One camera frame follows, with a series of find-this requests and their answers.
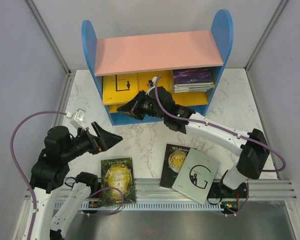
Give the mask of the green forest cover book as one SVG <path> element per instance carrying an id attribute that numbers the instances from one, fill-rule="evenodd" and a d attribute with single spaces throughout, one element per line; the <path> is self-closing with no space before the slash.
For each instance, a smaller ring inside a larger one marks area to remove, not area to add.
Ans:
<path id="1" fill-rule="evenodd" d="M 129 205 L 137 201 L 133 159 L 105 159 L 101 164 L 101 206 Z"/>

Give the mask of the black W.S. book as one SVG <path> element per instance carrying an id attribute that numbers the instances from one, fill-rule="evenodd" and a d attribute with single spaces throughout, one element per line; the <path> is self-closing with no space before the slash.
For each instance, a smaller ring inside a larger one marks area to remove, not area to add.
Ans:
<path id="1" fill-rule="evenodd" d="M 190 147 L 166 144 L 159 186 L 171 189 L 190 151 Z"/>

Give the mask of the aluminium frame rail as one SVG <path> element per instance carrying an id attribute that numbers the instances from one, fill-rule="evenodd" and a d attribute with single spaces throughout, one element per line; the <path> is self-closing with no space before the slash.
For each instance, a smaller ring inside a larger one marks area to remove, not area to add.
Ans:
<path id="1" fill-rule="evenodd" d="M 170 188 L 159 187 L 158 178 L 136 178 L 137 201 L 189 201 L 190 199 Z M 250 201 L 296 201 L 297 195 L 289 180 L 249 180 Z"/>

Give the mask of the dark navy book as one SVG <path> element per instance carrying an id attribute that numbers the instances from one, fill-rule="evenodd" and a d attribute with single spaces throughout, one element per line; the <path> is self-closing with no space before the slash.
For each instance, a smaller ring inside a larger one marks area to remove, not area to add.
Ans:
<path id="1" fill-rule="evenodd" d="M 211 88 L 214 85 L 212 82 L 208 83 L 191 83 L 191 84 L 175 84 L 174 88 Z"/>

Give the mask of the grey book with letter G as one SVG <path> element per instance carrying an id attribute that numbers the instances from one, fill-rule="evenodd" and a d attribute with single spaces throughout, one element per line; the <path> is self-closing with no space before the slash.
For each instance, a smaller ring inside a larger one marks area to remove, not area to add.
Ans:
<path id="1" fill-rule="evenodd" d="M 220 162 L 191 148 L 172 189 L 200 204 L 206 202 Z"/>

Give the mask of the purple Robinson Crusoe book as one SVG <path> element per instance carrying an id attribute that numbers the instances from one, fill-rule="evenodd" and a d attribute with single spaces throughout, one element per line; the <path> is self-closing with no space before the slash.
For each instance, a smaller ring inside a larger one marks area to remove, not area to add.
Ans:
<path id="1" fill-rule="evenodd" d="M 187 68 L 172 71 L 173 83 L 176 86 L 209 85 L 213 77 L 209 68 Z"/>

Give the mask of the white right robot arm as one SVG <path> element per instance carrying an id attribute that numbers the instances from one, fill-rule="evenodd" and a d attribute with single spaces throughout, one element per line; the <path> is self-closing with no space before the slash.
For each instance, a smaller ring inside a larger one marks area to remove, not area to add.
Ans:
<path id="1" fill-rule="evenodd" d="M 162 86 L 141 90 L 132 100 L 117 108 L 117 112 L 140 121 L 145 116 L 161 119 L 172 131 L 202 137 L 238 156 L 238 162 L 224 173 L 218 184 L 223 197 L 230 197 L 243 182 L 259 179 L 270 155 L 262 131 L 232 130 L 209 122 L 193 109 L 176 104 L 171 93 Z"/>

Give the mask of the yellow book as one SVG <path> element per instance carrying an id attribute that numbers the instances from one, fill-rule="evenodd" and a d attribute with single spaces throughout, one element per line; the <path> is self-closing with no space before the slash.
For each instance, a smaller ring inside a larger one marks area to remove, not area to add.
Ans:
<path id="1" fill-rule="evenodd" d="M 138 92 L 136 73 L 106 75 L 103 77 L 102 103 L 104 105 L 127 103 Z"/>

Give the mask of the blue pink yellow bookshelf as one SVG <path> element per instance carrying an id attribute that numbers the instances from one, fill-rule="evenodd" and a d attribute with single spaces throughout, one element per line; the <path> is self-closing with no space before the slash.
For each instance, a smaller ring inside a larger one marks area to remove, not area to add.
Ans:
<path id="1" fill-rule="evenodd" d="M 89 20 L 81 25 L 84 57 L 101 97 L 104 77 L 116 74 L 208 67 L 217 86 L 233 39 L 233 19 L 227 9 L 215 14 L 210 30 L 98 39 Z"/>

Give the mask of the teal ocean cover book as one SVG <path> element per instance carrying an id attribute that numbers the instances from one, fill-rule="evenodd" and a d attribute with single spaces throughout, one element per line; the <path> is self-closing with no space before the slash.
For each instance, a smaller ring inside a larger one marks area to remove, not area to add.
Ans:
<path id="1" fill-rule="evenodd" d="M 186 90 L 186 89 L 196 89 L 196 90 L 198 90 L 198 89 L 211 89 L 211 88 L 213 88 L 213 87 L 197 87 L 197 88 L 174 88 L 173 90 Z"/>

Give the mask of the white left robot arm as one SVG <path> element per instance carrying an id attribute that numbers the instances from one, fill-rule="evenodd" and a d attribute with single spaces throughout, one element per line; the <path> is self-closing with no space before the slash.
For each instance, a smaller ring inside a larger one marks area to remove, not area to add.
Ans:
<path id="1" fill-rule="evenodd" d="M 30 186 L 35 197 L 35 219 L 27 223 L 31 240 L 63 240 L 82 203 L 100 192 L 98 177 L 81 172 L 75 178 L 70 195 L 57 214 L 53 214 L 56 200 L 70 171 L 69 162 L 85 153 L 96 155 L 121 142 L 123 138 L 102 129 L 92 122 L 95 135 L 79 128 L 76 137 L 63 125 L 51 128 L 44 139 L 45 148 L 31 169 Z"/>

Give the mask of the light blue book with barcode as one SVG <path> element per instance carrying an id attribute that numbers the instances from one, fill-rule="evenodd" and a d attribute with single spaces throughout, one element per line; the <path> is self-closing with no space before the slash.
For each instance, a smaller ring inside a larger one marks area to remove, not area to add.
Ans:
<path id="1" fill-rule="evenodd" d="M 207 92 L 209 89 L 175 89 L 174 93 Z"/>

